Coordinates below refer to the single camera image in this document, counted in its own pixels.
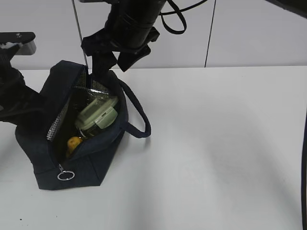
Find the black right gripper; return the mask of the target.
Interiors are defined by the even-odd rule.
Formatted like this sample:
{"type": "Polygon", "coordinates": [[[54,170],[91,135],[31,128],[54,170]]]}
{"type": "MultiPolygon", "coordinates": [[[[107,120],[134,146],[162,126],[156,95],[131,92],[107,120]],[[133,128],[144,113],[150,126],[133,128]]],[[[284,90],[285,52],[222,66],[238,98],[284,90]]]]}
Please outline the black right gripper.
{"type": "Polygon", "coordinates": [[[103,77],[116,64],[127,71],[137,61],[151,52],[148,44],[155,42],[160,33],[150,24],[143,27],[125,17],[108,19],[105,27],[91,36],[84,37],[81,48],[92,56],[92,74],[103,77]],[[114,52],[121,52],[116,59],[114,52]]]}

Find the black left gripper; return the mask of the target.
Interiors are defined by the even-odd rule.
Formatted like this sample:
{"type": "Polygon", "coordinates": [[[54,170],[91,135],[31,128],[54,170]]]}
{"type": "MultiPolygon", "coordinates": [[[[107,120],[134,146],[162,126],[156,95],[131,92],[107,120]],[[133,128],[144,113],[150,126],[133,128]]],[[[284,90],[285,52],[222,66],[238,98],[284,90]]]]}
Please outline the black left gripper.
{"type": "Polygon", "coordinates": [[[22,73],[11,66],[19,45],[0,49],[0,120],[30,127],[46,116],[46,98],[25,84],[22,73]]]}

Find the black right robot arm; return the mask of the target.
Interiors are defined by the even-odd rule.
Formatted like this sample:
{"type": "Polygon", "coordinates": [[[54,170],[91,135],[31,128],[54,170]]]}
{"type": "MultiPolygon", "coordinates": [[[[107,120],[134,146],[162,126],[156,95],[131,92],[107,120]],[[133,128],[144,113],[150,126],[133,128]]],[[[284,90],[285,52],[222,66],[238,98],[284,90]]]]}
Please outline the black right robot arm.
{"type": "Polygon", "coordinates": [[[125,72],[150,54],[150,42],[159,32],[154,23],[165,5],[164,0],[109,0],[111,10],[104,28],[84,37],[82,49],[92,58],[92,73],[105,75],[118,65],[125,72]]]}

